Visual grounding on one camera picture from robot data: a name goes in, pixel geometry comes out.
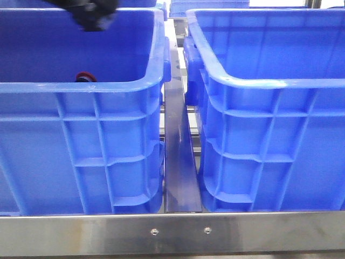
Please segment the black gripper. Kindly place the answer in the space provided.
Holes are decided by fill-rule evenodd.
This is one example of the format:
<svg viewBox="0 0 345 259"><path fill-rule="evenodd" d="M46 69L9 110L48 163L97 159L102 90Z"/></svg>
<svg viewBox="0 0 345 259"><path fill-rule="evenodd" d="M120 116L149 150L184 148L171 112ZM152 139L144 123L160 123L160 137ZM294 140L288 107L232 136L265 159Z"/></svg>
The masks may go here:
<svg viewBox="0 0 345 259"><path fill-rule="evenodd" d="M87 32L106 30L114 20L119 7L119 1L116 0L65 0L50 1L50 3L70 12L76 23Z"/></svg>

